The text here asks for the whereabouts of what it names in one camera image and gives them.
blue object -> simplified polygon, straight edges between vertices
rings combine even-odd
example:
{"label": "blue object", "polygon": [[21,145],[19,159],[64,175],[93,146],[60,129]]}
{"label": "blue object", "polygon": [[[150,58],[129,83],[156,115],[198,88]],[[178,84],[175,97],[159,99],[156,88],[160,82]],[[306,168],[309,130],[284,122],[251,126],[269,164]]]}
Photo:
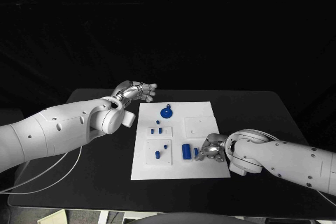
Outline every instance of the blue object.
{"label": "blue object", "polygon": [[185,160],[192,159],[192,151],[191,151],[191,145],[189,144],[182,145],[182,154],[184,154],[184,159]]}
{"label": "blue object", "polygon": [[198,148],[197,147],[194,148],[194,154],[195,154],[195,158],[197,158],[197,156],[198,156]]}
{"label": "blue object", "polygon": [[166,118],[166,119],[173,116],[173,111],[171,109],[171,104],[168,104],[168,107],[165,109],[162,109],[160,114],[162,114],[162,117]]}

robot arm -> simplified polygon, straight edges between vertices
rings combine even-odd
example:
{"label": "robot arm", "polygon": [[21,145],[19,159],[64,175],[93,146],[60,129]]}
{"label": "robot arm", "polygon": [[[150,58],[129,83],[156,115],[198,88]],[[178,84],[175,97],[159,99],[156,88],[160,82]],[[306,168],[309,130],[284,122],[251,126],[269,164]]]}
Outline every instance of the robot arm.
{"label": "robot arm", "polygon": [[230,137],[217,134],[220,137],[225,140],[212,145],[212,155],[217,159],[217,155],[227,152],[233,172],[244,176],[247,172],[260,173],[264,167],[282,179],[336,195],[336,153],[270,141],[270,135],[256,130],[241,130]]}
{"label": "robot arm", "polygon": [[64,154],[97,137],[113,134],[122,124],[132,127],[136,115],[124,110],[139,97],[153,100],[156,84],[120,84],[119,96],[75,102],[42,110],[25,120],[0,127],[0,172],[21,163]]}

table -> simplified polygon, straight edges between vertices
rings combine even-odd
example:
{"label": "table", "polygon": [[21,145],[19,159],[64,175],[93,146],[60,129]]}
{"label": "table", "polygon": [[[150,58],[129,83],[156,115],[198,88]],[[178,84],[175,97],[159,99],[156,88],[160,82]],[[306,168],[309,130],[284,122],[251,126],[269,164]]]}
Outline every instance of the table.
{"label": "table", "polygon": [[[113,89],[77,89],[68,103],[111,95]],[[305,136],[274,92],[158,90],[155,102],[211,101],[220,132],[230,135],[251,128],[279,139],[308,144]],[[140,102],[127,110],[139,115]],[[48,190],[10,195],[9,204],[21,207],[98,209],[143,212],[205,212],[228,216],[297,219],[336,219],[336,209],[319,193],[260,174],[231,178],[130,180],[137,119],[83,147],[78,165],[68,177]],[[80,149],[64,162],[15,192],[31,192],[52,184],[68,172]],[[61,156],[32,160],[23,182],[57,162]]]}

